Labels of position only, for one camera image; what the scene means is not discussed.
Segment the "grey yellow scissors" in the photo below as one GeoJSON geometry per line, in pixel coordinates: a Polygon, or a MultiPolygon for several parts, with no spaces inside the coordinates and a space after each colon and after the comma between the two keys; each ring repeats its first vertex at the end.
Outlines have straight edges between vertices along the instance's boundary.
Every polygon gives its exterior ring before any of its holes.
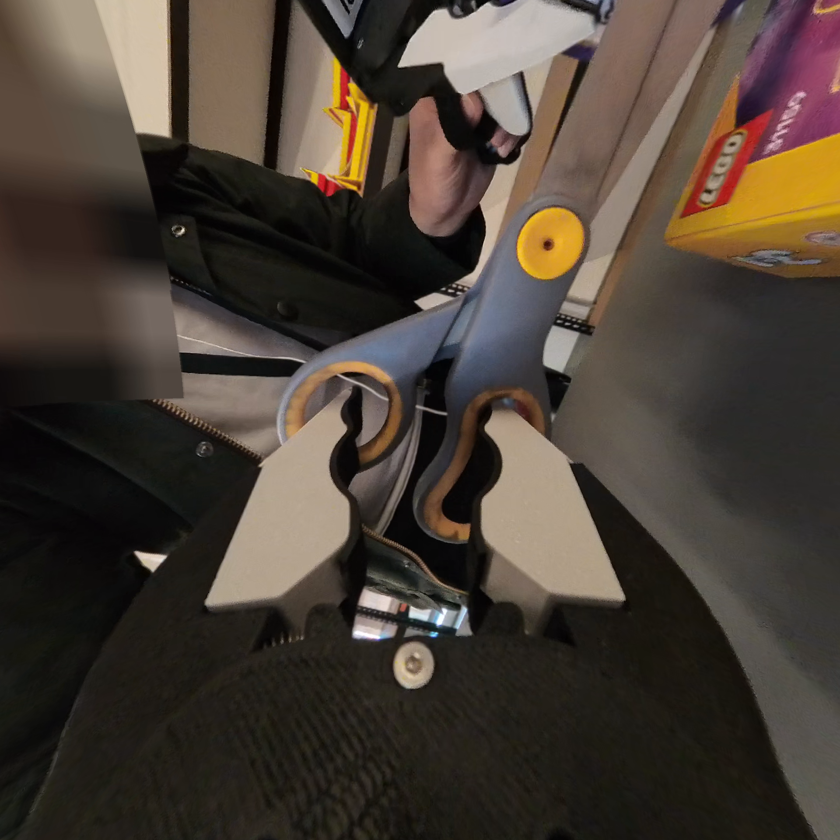
{"type": "Polygon", "coordinates": [[[310,400],[339,375],[380,383],[387,415],[359,447],[361,467],[388,456],[412,425],[421,375],[451,359],[443,443],[417,481],[413,509],[431,537],[465,543],[470,525],[445,514],[473,451],[481,412],[510,397],[546,435],[543,349],[590,242],[597,199],[663,36],[682,2],[620,2],[558,131],[531,198],[495,244],[465,295],[341,343],[294,374],[277,415],[281,443],[307,422],[310,400]]]}

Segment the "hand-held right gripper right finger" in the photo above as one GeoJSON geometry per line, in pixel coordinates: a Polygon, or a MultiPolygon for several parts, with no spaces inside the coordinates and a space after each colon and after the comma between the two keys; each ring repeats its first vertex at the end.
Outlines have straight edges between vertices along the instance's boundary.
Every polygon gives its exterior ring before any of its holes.
{"type": "Polygon", "coordinates": [[[477,630],[498,604],[515,606],[541,635],[565,606],[624,608],[626,595],[571,463],[510,398],[491,404],[478,428],[492,471],[472,511],[469,622],[477,630]]]}

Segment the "person's left forearm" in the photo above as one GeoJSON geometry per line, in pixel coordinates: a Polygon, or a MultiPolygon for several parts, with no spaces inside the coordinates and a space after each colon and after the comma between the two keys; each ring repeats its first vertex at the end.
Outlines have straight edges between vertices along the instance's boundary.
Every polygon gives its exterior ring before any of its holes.
{"type": "Polygon", "coordinates": [[[449,237],[409,212],[404,173],[372,197],[236,156],[137,135],[173,285],[289,336],[354,337],[419,312],[416,300],[470,273],[479,208],[449,237]]]}

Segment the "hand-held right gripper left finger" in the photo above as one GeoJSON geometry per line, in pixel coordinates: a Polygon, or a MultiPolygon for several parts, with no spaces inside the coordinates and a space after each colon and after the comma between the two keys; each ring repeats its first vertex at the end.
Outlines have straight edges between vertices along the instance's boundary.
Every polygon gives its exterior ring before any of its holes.
{"type": "Polygon", "coordinates": [[[268,608],[301,634],[314,606],[340,606],[361,538],[349,483],[358,467],[362,396],[342,392],[259,470],[206,596],[210,613],[268,608]]]}

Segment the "yellow red boxes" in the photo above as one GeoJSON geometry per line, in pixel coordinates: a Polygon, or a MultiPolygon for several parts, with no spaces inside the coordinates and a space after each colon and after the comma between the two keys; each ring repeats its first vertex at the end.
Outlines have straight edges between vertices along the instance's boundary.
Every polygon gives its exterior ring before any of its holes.
{"type": "Polygon", "coordinates": [[[339,60],[332,61],[332,103],[324,112],[342,131],[339,170],[301,170],[325,196],[342,191],[362,195],[371,162],[377,106],[351,79],[339,60]]]}

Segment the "person's left hand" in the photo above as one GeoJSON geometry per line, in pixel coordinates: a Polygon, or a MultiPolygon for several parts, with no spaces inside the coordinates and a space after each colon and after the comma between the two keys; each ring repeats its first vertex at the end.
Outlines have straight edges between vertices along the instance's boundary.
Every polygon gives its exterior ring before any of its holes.
{"type": "Polygon", "coordinates": [[[457,150],[446,140],[433,98],[421,99],[410,111],[408,208],[421,233],[455,235],[479,206],[495,170],[475,151],[457,150]]]}

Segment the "person's white shirt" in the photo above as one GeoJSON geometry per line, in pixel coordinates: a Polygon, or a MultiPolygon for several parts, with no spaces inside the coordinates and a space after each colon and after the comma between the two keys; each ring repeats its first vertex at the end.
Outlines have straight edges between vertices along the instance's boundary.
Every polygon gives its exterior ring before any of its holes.
{"type": "MultiPolygon", "coordinates": [[[[183,287],[172,285],[171,296],[178,348],[182,352],[224,355],[235,361],[257,361],[260,357],[270,361],[307,362],[320,354],[306,343],[233,314],[183,287]]],[[[184,373],[183,398],[175,404],[268,456],[280,445],[277,413],[289,379],[289,376],[184,373]]],[[[360,442],[366,443],[382,426],[387,407],[384,386],[370,377],[361,377],[361,381],[378,395],[363,388],[364,425],[360,442]]],[[[307,417],[317,413],[349,384],[336,377],[316,391],[308,404],[307,417]]],[[[380,483],[390,485],[406,459],[409,467],[413,467],[418,444],[408,442],[410,434],[392,455],[360,472],[353,483],[372,480],[376,487],[380,483]]]]}

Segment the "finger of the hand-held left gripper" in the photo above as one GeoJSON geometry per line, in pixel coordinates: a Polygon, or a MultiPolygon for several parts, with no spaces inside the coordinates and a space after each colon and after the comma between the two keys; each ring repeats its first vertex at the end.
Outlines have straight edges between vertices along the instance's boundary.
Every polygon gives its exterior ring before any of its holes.
{"type": "Polygon", "coordinates": [[[409,38],[398,67],[441,66],[453,89],[474,92],[592,37],[597,25],[566,2],[487,2],[464,17],[443,7],[409,38]]]}

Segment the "yellow purple toy set box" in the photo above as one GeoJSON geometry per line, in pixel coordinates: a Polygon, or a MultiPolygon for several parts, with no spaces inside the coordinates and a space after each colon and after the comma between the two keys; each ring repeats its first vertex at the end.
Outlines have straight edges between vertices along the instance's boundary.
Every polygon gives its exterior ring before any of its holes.
{"type": "Polygon", "coordinates": [[[770,3],[665,242],[779,277],[838,277],[838,1],[770,3]]]}

